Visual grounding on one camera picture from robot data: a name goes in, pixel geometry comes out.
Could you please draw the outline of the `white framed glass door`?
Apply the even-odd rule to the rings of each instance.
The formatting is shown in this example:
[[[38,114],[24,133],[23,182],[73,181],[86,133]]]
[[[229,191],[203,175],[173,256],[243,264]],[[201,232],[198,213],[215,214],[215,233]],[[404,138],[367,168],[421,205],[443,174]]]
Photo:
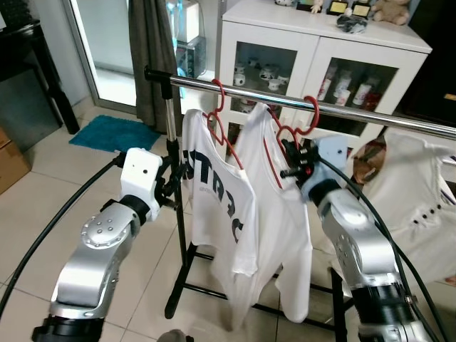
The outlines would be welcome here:
[[[94,105],[135,113],[128,0],[60,0]]]

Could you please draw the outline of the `black round dish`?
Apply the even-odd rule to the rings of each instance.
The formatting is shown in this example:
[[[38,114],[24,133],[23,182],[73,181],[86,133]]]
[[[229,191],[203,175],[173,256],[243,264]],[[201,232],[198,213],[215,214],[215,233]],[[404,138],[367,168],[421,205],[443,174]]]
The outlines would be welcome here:
[[[365,32],[368,26],[368,20],[360,16],[349,16],[349,14],[341,14],[336,19],[336,28],[344,33],[358,35]]]

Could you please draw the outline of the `white red bottle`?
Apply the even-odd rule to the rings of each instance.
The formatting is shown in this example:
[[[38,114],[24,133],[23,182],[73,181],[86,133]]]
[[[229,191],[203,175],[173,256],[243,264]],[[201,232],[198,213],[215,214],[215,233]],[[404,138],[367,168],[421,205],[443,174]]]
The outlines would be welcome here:
[[[323,101],[323,99],[326,97],[326,94],[328,94],[328,91],[331,88],[333,77],[335,77],[337,70],[338,66],[330,65],[328,67],[328,71],[326,71],[325,78],[323,78],[317,100]]]
[[[344,78],[344,81],[345,81],[344,87],[343,87],[342,82],[340,81],[340,84],[339,84],[340,92],[339,92],[338,100],[341,100],[342,105],[345,105],[346,102],[348,102],[349,98],[351,98],[351,94],[352,94],[351,89],[353,87],[353,82],[355,80],[356,80],[356,74],[355,74],[355,72],[351,71]]]
[[[365,98],[371,93],[371,89],[374,88],[374,85],[371,82],[364,82],[359,85],[358,91],[356,91],[355,97],[353,98],[353,104],[360,107],[364,104]]]

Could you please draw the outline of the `brown cardboard box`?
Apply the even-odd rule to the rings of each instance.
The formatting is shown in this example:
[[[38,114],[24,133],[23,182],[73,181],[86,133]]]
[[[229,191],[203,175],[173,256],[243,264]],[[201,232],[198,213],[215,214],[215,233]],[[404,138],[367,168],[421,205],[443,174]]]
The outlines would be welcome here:
[[[0,195],[31,170],[16,143],[0,128]]]

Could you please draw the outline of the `red clothes hanger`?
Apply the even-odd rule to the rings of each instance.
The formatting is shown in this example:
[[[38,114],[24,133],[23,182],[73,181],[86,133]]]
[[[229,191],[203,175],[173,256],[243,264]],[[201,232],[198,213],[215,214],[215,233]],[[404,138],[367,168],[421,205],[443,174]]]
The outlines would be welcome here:
[[[242,166],[242,162],[238,158],[237,153],[234,150],[234,146],[230,143],[230,140],[226,135],[224,124],[222,124],[221,118],[219,117],[219,112],[224,110],[224,102],[226,98],[224,85],[222,85],[221,81],[217,78],[212,79],[212,84],[215,84],[218,87],[218,91],[216,92],[218,94],[218,105],[216,105],[216,108],[213,111],[204,115],[207,120],[209,133],[212,135],[212,139],[214,139],[218,146],[224,147],[224,149],[231,154],[231,161],[234,162],[235,166],[237,166],[239,170],[243,170],[244,166]]]
[[[276,141],[279,144],[280,151],[282,151],[282,146],[280,144],[280,139],[286,139],[288,140],[290,137],[293,135],[296,136],[296,139],[299,140],[299,136],[306,136],[312,133],[312,131],[315,130],[317,125],[319,124],[320,118],[321,118],[321,110],[319,108],[319,104],[316,98],[314,98],[312,95],[306,95],[304,98],[306,102],[309,102],[313,106],[313,115],[311,116],[310,123],[307,124],[305,130],[301,130],[301,128],[293,128],[291,126],[282,124],[280,120],[278,120],[278,117],[276,116],[276,111],[274,111],[274,108],[277,107],[277,105],[267,105],[267,112],[270,114],[271,119],[276,123],[277,126],[277,132],[276,132]]]

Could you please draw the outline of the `grey curtain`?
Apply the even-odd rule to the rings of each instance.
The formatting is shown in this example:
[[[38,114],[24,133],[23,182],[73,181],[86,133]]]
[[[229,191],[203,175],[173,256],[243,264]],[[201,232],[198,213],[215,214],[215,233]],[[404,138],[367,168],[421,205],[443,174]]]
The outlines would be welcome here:
[[[145,68],[174,73],[177,63],[167,0],[128,0],[128,43],[135,78],[136,116],[156,133],[166,133],[167,118],[160,83],[147,81]]]

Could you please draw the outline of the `teal floor mat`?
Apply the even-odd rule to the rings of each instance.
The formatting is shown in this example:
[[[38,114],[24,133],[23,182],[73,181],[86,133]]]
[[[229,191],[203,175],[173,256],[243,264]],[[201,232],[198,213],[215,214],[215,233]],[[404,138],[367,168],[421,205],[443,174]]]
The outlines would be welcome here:
[[[102,151],[128,151],[132,147],[150,150],[159,137],[144,123],[101,115],[81,128],[69,143]]]

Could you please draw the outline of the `brown plush toy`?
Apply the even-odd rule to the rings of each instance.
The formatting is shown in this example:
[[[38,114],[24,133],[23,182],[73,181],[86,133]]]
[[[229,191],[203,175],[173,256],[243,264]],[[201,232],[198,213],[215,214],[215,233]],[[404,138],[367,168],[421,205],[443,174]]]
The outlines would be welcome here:
[[[408,11],[410,0],[377,0],[372,9],[374,21],[388,21],[394,25],[403,26],[410,19]]]

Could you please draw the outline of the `white glass-door cabinet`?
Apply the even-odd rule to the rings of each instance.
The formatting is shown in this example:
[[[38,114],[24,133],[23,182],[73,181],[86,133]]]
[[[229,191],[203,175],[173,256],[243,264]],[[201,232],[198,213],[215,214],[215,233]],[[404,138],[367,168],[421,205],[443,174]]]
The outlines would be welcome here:
[[[372,21],[363,33],[344,33],[336,17],[280,6],[274,0],[240,0],[221,20],[221,42],[216,77],[234,86],[234,66],[247,64],[249,80],[244,89],[301,100],[318,94],[330,65],[338,66],[321,104],[342,105],[340,81],[356,74],[351,98],[345,107],[379,114],[393,113],[419,72],[431,47],[410,27]],[[277,79],[259,77],[266,64],[280,67]],[[353,104],[359,85],[374,88],[360,107]]]

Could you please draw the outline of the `cream shirt with buttons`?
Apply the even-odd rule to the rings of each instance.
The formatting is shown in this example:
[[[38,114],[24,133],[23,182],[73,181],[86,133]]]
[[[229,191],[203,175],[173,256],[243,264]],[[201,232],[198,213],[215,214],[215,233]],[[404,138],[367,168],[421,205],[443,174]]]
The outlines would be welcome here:
[[[353,155],[353,180],[429,282],[456,272],[455,196],[442,178],[448,147],[386,133]]]

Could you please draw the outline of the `white and blue appliance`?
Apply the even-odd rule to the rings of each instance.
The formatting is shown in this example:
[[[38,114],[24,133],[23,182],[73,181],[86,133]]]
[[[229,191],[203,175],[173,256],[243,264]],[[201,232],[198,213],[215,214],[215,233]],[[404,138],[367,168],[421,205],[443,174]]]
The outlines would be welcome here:
[[[195,0],[167,1],[178,73],[183,77],[198,78],[206,71],[202,7]]]

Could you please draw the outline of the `metal clothes rack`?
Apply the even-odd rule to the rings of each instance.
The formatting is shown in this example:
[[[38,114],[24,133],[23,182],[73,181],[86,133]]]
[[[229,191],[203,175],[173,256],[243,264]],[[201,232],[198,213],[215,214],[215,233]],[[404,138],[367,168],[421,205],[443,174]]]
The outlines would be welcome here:
[[[212,82],[179,77],[164,71],[146,68],[147,81],[160,83],[162,98],[168,105],[173,102],[176,87],[193,88],[216,93]],[[226,95],[251,100],[265,105],[294,110],[310,110],[314,107],[305,100],[287,95],[224,87]],[[339,118],[351,118],[362,123],[377,123],[394,128],[405,128],[415,133],[430,133],[452,138],[454,128],[421,123],[411,118],[397,118],[375,114],[342,105],[319,105],[321,113]],[[321,215],[323,231],[336,249],[335,255],[342,276],[352,294],[361,325],[358,337],[361,342],[447,342],[442,319],[433,312],[430,319],[421,313],[416,297],[401,276],[403,265],[410,265],[406,254],[398,247],[387,225],[367,196],[344,176],[341,185],[331,180],[319,183],[306,193],[315,202]]]

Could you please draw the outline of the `black desk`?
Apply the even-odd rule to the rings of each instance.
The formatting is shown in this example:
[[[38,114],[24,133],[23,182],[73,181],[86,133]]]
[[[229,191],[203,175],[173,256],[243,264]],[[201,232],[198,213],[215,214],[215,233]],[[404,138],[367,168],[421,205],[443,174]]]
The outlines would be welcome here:
[[[0,31],[0,128],[20,150],[60,127],[81,129],[50,55],[40,22]]]

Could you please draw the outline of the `white mug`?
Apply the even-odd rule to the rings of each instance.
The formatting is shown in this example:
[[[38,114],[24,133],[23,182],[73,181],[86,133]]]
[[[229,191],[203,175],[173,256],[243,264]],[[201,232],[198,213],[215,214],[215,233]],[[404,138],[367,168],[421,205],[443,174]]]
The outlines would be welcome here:
[[[263,79],[263,81],[275,81],[279,74],[280,67],[274,64],[266,64],[261,68],[259,77]]]
[[[234,66],[234,85],[235,87],[244,87],[249,78],[247,77],[248,71],[254,69],[247,64],[237,64]]]

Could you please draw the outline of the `plain white shirt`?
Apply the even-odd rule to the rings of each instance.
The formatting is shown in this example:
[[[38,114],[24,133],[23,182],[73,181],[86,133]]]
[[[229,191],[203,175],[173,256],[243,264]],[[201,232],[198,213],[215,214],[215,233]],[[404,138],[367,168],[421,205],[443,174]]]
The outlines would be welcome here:
[[[241,328],[274,274],[278,274],[274,285],[287,319],[301,323],[309,315],[313,253],[309,212],[299,186],[279,175],[288,164],[277,130],[267,105],[256,104],[234,144],[237,156],[230,159],[245,171],[253,187],[259,229],[257,271],[237,280],[232,328]]]

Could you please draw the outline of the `white T-shirt with black print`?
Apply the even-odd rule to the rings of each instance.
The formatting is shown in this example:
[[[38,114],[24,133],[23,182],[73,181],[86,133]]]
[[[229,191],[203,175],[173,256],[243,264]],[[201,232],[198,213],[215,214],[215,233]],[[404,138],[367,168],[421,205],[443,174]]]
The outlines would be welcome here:
[[[247,173],[225,162],[201,110],[182,119],[180,156],[189,191],[193,244],[214,253],[222,276],[251,276],[258,269],[257,199]]]

